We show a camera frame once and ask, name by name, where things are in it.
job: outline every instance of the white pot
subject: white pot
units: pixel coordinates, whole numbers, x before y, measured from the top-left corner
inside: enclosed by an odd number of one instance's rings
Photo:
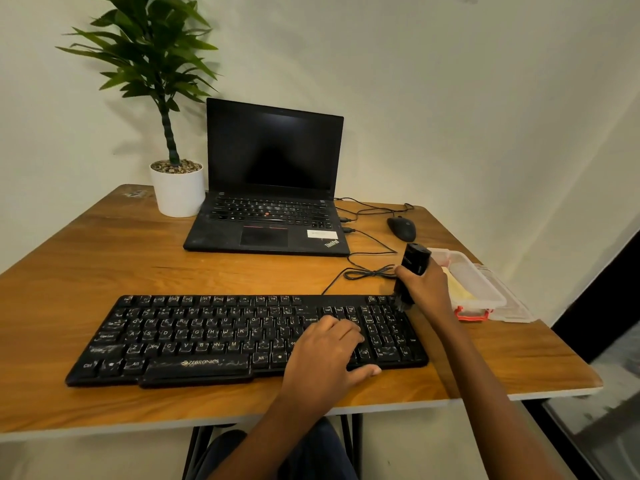
[[[195,216],[204,201],[204,167],[191,173],[151,170],[158,210],[169,217]]]

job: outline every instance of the black handheld device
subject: black handheld device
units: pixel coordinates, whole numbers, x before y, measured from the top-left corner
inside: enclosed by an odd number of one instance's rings
[[[421,244],[410,242],[404,249],[402,265],[412,273],[420,276],[427,270],[429,257],[431,257],[430,250]],[[409,290],[407,290],[404,283],[398,278],[396,278],[394,295],[396,296],[396,308],[401,312],[404,311],[404,309],[411,308],[411,305],[414,304],[413,298],[411,298],[411,295],[409,294]]]

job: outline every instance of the wood grain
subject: wood grain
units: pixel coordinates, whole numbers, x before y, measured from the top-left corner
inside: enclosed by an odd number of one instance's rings
[[[348,202],[340,206],[360,208]],[[360,257],[357,262],[380,267],[401,260],[404,242],[389,232],[386,217],[361,217],[350,225],[400,254]],[[426,209],[418,207],[406,217],[416,223],[421,244],[462,251],[478,262]],[[182,243],[192,222],[161,215],[151,187],[123,185],[0,276],[0,433],[223,418],[267,409],[279,378],[165,390],[77,389],[64,384],[87,341],[123,294],[318,294],[346,265],[343,258],[188,253]],[[348,240],[352,251],[380,249],[357,233]],[[392,286],[382,278],[340,279],[330,293],[388,294]],[[428,326],[419,317],[412,321],[429,351]],[[510,394],[601,386],[596,373],[542,322],[467,327]],[[455,396],[430,364],[385,371],[339,406]]]

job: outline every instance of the laptop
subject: laptop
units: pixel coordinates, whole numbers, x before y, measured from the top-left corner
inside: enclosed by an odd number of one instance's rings
[[[208,98],[209,192],[184,249],[348,256],[333,204],[343,123]]]

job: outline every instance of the black mouse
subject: black mouse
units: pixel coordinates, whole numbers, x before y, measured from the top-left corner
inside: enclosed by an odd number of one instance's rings
[[[389,224],[389,229],[398,239],[402,239],[404,242],[415,241],[415,224],[413,221],[404,217],[389,217],[387,224]]]

